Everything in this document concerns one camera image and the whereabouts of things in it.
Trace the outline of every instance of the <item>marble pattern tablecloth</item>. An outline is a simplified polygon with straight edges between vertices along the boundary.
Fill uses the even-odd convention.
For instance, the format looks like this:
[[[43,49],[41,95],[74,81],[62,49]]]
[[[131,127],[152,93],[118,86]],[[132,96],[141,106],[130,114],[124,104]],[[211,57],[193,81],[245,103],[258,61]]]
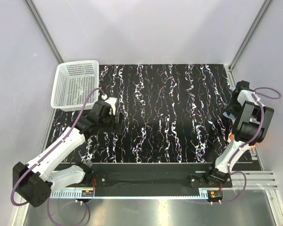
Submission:
[[[65,162],[212,162],[227,145],[223,65],[101,65],[100,87],[119,99],[124,134],[94,134]],[[56,111],[47,146],[77,114]],[[251,161],[249,152],[240,161]]]

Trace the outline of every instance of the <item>perforated basket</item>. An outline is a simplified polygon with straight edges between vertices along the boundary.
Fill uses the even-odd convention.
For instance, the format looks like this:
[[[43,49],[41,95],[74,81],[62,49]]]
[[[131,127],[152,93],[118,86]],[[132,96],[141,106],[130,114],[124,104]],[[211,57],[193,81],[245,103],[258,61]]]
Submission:
[[[65,112],[80,110],[88,94],[97,87],[99,63],[96,60],[60,64],[57,67],[50,104]],[[98,91],[95,91],[85,109],[91,109],[98,96]]]

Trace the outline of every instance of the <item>gray wall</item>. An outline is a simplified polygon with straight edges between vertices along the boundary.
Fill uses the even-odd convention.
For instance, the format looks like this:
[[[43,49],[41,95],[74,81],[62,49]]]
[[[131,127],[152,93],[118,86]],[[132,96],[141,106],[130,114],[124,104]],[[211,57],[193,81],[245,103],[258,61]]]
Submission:
[[[0,226],[11,225],[12,167],[40,151],[57,62],[23,0],[0,0]]]
[[[274,1],[251,39],[237,66],[236,79],[251,82],[251,87],[269,86],[283,95],[283,0]],[[283,200],[283,97],[262,98],[275,114],[265,140],[260,144],[264,165],[275,174]]]
[[[34,0],[65,61],[230,64],[264,0]]]

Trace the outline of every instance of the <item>floor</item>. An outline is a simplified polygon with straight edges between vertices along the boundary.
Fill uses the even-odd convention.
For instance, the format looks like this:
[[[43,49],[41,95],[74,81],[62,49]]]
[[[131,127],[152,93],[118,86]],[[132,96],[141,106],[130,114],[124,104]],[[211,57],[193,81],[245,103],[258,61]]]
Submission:
[[[94,134],[64,162],[212,162],[227,146],[223,65],[101,65],[100,87],[119,99],[124,134]],[[56,111],[47,146],[77,114]],[[239,161],[251,162],[250,153]]]
[[[225,191],[225,200],[240,191]],[[70,200],[51,200],[53,219],[64,226],[77,224],[84,207]],[[47,203],[29,207],[24,226],[52,225],[47,217]],[[264,191],[247,190],[230,204],[213,205],[204,200],[91,200],[87,203],[85,226],[275,226]]]

